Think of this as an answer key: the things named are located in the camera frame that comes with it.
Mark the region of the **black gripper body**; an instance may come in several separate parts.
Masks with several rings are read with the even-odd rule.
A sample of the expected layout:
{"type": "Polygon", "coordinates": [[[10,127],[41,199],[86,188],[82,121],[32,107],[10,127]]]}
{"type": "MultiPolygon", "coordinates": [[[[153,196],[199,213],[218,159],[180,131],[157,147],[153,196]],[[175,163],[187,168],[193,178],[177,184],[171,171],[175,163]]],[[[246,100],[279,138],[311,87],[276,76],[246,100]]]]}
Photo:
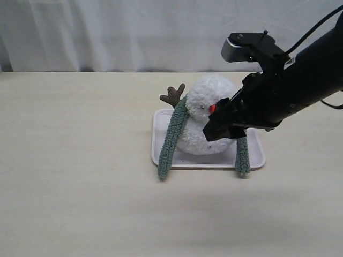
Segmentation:
{"type": "Polygon", "coordinates": [[[272,130],[280,122],[268,117],[271,105],[284,81],[282,73],[265,74],[254,72],[242,80],[242,88],[232,98],[232,126],[254,127],[272,130]]]}

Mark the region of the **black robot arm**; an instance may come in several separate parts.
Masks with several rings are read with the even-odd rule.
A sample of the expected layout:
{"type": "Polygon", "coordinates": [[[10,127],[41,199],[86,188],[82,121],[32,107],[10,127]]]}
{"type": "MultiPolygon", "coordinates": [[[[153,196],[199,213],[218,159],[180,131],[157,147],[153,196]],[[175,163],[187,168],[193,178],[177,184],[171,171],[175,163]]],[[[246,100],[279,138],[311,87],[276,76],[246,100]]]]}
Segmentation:
{"type": "Polygon", "coordinates": [[[203,128],[207,141],[246,136],[245,129],[270,131],[291,115],[342,90],[342,17],[274,75],[251,73],[233,97],[216,103],[203,128]]]}

